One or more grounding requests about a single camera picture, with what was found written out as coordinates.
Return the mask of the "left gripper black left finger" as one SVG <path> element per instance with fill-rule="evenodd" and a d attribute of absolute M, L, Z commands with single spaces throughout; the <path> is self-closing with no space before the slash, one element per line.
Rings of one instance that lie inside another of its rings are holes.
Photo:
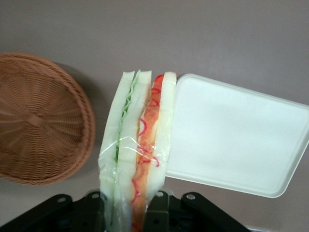
<path fill-rule="evenodd" d="M 73 203 L 70 232 L 106 232 L 105 205 L 99 190 L 88 192 Z"/>

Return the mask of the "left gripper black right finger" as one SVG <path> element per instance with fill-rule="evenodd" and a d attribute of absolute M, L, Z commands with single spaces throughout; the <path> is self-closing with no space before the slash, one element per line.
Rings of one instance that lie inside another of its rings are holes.
<path fill-rule="evenodd" d="M 160 189 L 151 200 L 144 219 L 145 232 L 169 232 L 170 189 Z"/>

